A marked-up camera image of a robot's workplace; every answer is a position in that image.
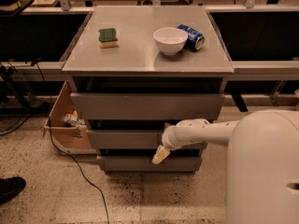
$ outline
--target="concrete floor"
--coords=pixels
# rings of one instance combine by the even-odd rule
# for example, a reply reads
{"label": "concrete floor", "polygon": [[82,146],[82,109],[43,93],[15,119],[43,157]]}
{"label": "concrete floor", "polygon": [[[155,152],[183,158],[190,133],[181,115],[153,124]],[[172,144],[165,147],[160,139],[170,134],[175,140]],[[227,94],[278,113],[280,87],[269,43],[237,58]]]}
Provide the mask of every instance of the concrete floor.
{"label": "concrete floor", "polygon": [[[250,106],[249,112],[294,106]],[[219,121],[241,119],[225,106]],[[46,117],[33,117],[17,131],[0,137],[0,177],[22,176],[25,190],[0,206],[0,223],[107,223],[98,189],[77,165],[43,136]],[[0,119],[3,130],[16,118]],[[200,170],[184,173],[112,173],[105,175],[95,155],[76,155],[84,174],[104,193],[109,223],[223,224],[226,200],[226,147],[209,144]]]}

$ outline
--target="brown box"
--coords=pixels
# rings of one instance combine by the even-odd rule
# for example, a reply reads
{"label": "brown box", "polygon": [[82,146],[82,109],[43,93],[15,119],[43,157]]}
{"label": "brown box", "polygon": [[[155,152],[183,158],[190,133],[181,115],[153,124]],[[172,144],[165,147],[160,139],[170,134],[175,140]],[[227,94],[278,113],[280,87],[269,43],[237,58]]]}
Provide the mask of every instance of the brown box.
{"label": "brown box", "polygon": [[59,93],[51,112],[50,120],[47,120],[44,128],[60,143],[62,147],[79,149],[93,149],[86,134],[86,125],[70,127],[64,122],[66,114],[73,114],[75,107],[71,100],[71,90],[66,81]]}

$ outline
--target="blue can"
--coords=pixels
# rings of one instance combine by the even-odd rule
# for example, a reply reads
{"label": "blue can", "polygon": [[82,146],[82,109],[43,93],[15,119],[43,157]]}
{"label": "blue can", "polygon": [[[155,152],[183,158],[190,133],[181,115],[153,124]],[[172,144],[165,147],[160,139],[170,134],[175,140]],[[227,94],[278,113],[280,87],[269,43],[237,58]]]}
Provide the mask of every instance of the blue can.
{"label": "blue can", "polygon": [[201,47],[203,47],[205,38],[201,33],[194,30],[192,27],[183,24],[179,25],[178,28],[188,34],[186,44],[190,49],[199,50]]}

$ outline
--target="black shoe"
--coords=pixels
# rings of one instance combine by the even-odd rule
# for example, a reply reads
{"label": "black shoe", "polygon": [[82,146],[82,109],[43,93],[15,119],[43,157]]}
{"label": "black shoe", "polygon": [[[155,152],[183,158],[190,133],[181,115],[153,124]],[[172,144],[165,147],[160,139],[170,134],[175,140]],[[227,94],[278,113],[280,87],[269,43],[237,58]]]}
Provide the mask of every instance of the black shoe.
{"label": "black shoe", "polygon": [[0,205],[17,196],[26,186],[26,181],[21,177],[0,179]]}

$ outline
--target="can lid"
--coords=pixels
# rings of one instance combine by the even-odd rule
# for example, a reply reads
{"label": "can lid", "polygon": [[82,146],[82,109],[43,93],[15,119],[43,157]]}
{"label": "can lid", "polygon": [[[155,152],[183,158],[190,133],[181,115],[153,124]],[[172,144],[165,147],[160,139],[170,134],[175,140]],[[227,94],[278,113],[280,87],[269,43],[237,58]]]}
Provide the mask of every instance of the can lid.
{"label": "can lid", "polygon": [[201,47],[203,47],[204,43],[205,43],[205,38],[203,36],[198,37],[195,43],[195,49],[199,50]]}

